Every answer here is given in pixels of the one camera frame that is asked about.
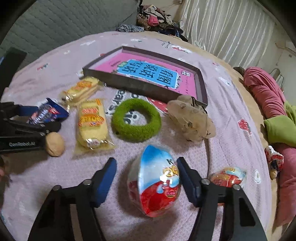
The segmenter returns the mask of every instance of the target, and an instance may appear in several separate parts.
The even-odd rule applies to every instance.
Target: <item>white sheer curtain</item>
[[[275,24],[254,0],[184,0],[181,20],[190,43],[244,68],[258,64]]]

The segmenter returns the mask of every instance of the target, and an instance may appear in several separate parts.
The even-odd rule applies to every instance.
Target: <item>blue snack package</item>
[[[34,112],[29,119],[29,124],[48,123],[51,121],[62,121],[68,118],[69,113],[50,98],[47,102],[39,106],[38,111]]]

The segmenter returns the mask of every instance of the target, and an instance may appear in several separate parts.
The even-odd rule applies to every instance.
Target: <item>metal screw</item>
[[[232,187],[237,191],[241,190],[241,186],[238,184],[234,184]]]
[[[211,183],[211,181],[209,179],[202,179],[202,184],[205,184],[205,185],[209,185]]]
[[[55,185],[52,189],[54,190],[54,191],[57,191],[57,190],[59,190],[59,189],[61,189],[62,187],[61,187],[61,185]]]
[[[88,186],[88,185],[91,185],[92,180],[90,180],[90,179],[86,179],[86,180],[84,180],[82,183],[83,183],[83,185]]]

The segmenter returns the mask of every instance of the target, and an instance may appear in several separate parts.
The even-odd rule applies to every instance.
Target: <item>packaged bread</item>
[[[76,139],[80,146],[84,150],[113,149],[102,99],[86,100],[77,111]]]
[[[85,77],[75,86],[61,93],[61,99],[66,106],[78,106],[100,89],[100,81],[94,77]]]

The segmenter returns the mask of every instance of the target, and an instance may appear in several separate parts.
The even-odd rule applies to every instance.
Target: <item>green scrunchie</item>
[[[126,124],[124,116],[130,110],[139,111],[148,115],[150,122],[143,126],[133,126]],[[112,125],[119,135],[127,140],[142,142],[155,136],[161,128],[161,118],[157,109],[147,101],[142,99],[128,99],[123,101],[115,110],[112,117]]]

